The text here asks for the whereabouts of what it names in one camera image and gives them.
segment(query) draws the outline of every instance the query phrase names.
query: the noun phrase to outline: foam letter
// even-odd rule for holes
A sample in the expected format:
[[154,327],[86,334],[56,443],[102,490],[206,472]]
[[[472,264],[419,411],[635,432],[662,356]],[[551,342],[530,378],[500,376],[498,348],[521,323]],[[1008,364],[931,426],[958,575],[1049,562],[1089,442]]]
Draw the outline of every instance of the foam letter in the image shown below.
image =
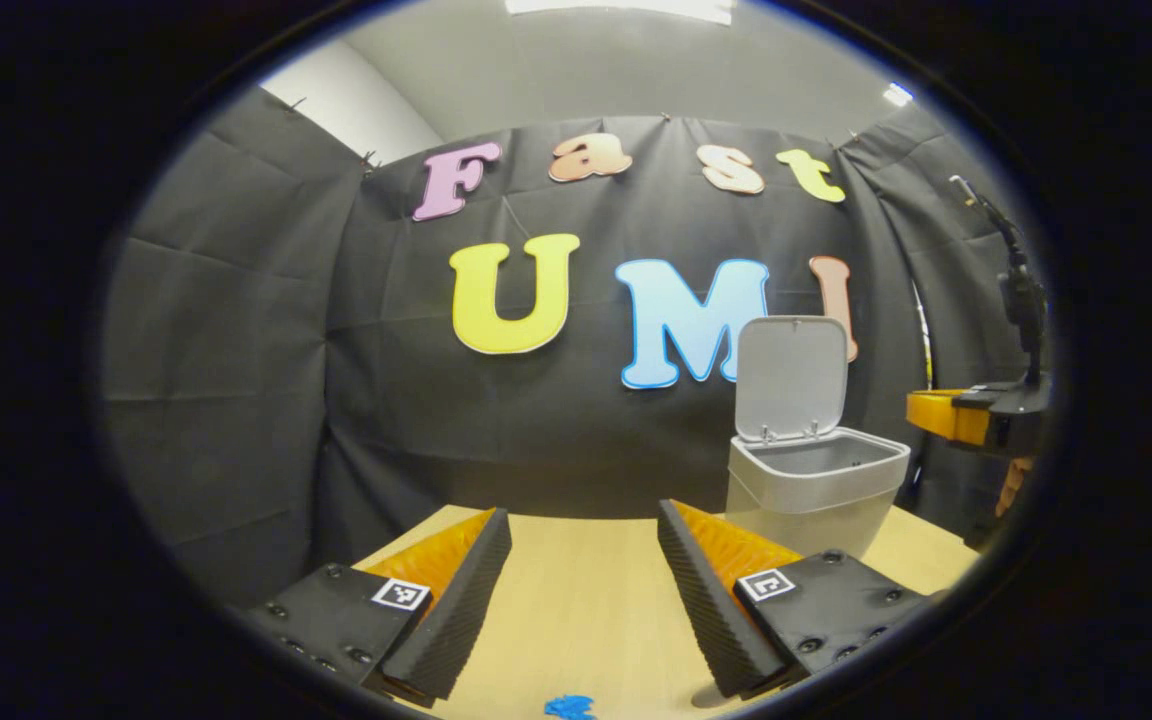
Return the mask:
[[735,147],[700,145],[696,149],[696,158],[700,158],[705,164],[700,173],[708,182],[714,183],[718,190],[758,195],[763,192],[764,187],[767,187],[767,183],[763,182],[763,176],[755,172],[755,161]]
[[827,255],[817,255],[808,262],[808,266],[820,281],[824,313],[842,323],[847,331],[847,363],[851,363],[861,351],[851,334],[851,304],[847,301],[847,278],[851,276],[851,270],[844,262]]
[[631,388],[669,387],[679,380],[679,366],[666,359],[666,338],[672,338],[687,372],[705,381],[718,359],[718,348],[728,338],[727,361],[719,372],[736,381],[740,332],[753,318],[767,316],[763,285],[767,265],[755,260],[727,260],[718,265],[714,281],[702,304],[665,260],[630,260],[616,268],[616,279],[630,286],[634,301],[634,363],[621,372]]
[[817,160],[809,156],[806,150],[786,150],[776,154],[776,159],[785,162],[794,170],[794,176],[803,185],[803,190],[817,199],[826,202],[842,202],[846,197],[841,187],[824,182],[823,174],[828,173],[829,166],[823,160]]
[[614,176],[634,162],[634,158],[621,150],[621,138],[612,132],[593,132],[558,143],[554,156],[558,159],[550,165],[550,177],[558,182]]
[[412,213],[412,220],[429,220],[460,213],[465,199],[457,197],[456,185],[473,190],[483,182],[483,160],[500,158],[500,146],[495,142],[452,150],[425,159],[429,181],[425,182],[425,200]]
[[526,353],[553,340],[567,323],[567,256],[577,247],[579,238],[573,234],[543,234],[522,247],[536,258],[536,304],[521,320],[502,320],[495,313],[497,265],[508,258],[509,247],[490,242],[454,252],[456,338],[487,355]]

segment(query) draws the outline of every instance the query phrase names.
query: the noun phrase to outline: gray trash can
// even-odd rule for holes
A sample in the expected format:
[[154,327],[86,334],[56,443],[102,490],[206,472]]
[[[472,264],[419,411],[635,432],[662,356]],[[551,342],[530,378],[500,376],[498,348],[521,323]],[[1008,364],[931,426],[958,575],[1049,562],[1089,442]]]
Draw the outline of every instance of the gray trash can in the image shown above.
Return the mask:
[[727,520],[801,555],[863,555],[905,478],[909,447],[838,426],[844,327],[771,316],[746,324],[738,342]]

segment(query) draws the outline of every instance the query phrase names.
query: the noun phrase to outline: black fabric backdrop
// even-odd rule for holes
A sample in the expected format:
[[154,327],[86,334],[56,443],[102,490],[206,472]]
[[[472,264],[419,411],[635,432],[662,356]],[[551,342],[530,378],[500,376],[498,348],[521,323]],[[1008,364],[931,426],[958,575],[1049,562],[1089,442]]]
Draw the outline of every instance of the black fabric backdrop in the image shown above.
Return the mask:
[[[553,182],[553,147],[583,132],[614,132],[632,167]],[[461,194],[467,207],[414,223],[426,156],[484,141],[503,156]],[[767,190],[718,190],[696,160],[704,143],[745,151]],[[831,165],[842,204],[801,190],[774,159],[793,147]],[[602,118],[457,141],[364,179],[356,154],[253,91],[183,152],[123,250],[105,338],[114,450],[164,540],[234,602],[364,556],[448,502],[626,518],[675,497],[722,510],[735,386],[684,372],[669,388],[623,387],[631,301],[613,270],[668,260],[705,300],[719,263],[753,259],[771,273],[770,313],[819,314],[808,260],[824,253],[850,265],[861,348],[842,423],[914,447],[927,486],[914,509],[961,532],[980,506],[963,488],[1002,475],[923,452],[904,420],[905,393],[924,386],[910,270],[946,387],[1021,366],[993,288],[1001,247],[937,185],[973,177],[942,173],[963,160],[914,111],[842,154],[705,120]],[[548,233],[581,240],[563,331],[521,355],[462,346],[452,252],[510,247],[497,304],[520,318],[535,300],[522,245]]]

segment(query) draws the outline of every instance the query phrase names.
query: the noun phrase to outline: white ceiling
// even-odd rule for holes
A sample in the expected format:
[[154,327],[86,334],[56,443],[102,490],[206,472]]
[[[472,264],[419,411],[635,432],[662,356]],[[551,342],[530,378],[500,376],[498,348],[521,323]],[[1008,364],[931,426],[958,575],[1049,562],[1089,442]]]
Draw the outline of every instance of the white ceiling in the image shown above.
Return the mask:
[[420,0],[348,33],[444,141],[571,118],[668,113],[841,142],[895,106],[890,70],[805,20],[737,0],[732,26],[645,10],[509,15]]

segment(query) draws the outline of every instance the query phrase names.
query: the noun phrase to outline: white wall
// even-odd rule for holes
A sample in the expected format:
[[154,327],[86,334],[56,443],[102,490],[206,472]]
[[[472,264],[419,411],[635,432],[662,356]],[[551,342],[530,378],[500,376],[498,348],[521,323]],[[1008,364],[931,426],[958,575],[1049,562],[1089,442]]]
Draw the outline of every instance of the white wall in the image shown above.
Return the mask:
[[444,143],[357,50],[340,40],[302,55],[260,85],[288,105],[303,97],[298,113],[358,156],[374,150],[374,162],[392,162]]

